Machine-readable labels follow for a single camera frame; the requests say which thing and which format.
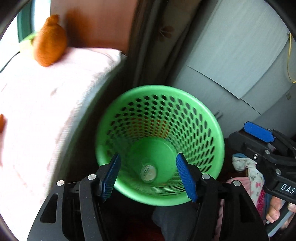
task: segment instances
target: yellow cord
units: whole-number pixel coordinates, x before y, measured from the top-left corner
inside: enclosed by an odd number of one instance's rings
[[[288,61],[287,61],[287,71],[288,71],[288,76],[289,79],[293,84],[296,83],[296,80],[291,79],[290,74],[289,74],[289,60],[290,60],[290,55],[291,55],[291,49],[292,49],[292,34],[290,33],[290,44],[289,44],[289,51],[288,51]]]

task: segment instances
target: green window frame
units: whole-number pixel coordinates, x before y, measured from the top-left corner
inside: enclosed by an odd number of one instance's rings
[[[17,15],[17,34],[19,42],[33,32],[32,1],[28,2]]]

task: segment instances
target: plastic laundry basket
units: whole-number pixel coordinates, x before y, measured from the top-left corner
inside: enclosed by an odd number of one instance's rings
[[[99,165],[121,155],[115,188],[138,202],[172,206],[189,201],[176,168],[183,152],[190,164],[214,178],[224,160],[224,139],[212,113],[192,95],[148,85],[118,97],[97,130]]]

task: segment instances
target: metal rivet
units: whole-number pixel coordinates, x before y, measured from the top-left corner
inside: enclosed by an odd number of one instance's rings
[[[89,180],[93,180],[96,178],[96,174],[90,174],[88,177],[87,177]]]
[[[210,175],[209,174],[202,174],[202,179],[205,179],[205,180],[209,180],[210,179]]]
[[[281,175],[281,170],[277,168],[277,169],[276,169],[276,174],[277,174],[277,175]]]
[[[234,181],[233,181],[233,185],[235,185],[235,186],[237,186],[237,187],[240,186],[240,181],[238,181],[238,180],[234,180]]]
[[[65,184],[65,181],[64,180],[59,180],[57,181],[57,186],[63,186]]]

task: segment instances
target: gray pants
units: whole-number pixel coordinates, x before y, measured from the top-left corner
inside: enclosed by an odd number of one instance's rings
[[[192,202],[178,206],[156,207],[153,222],[161,228],[165,241],[186,241],[195,226],[197,211]]]

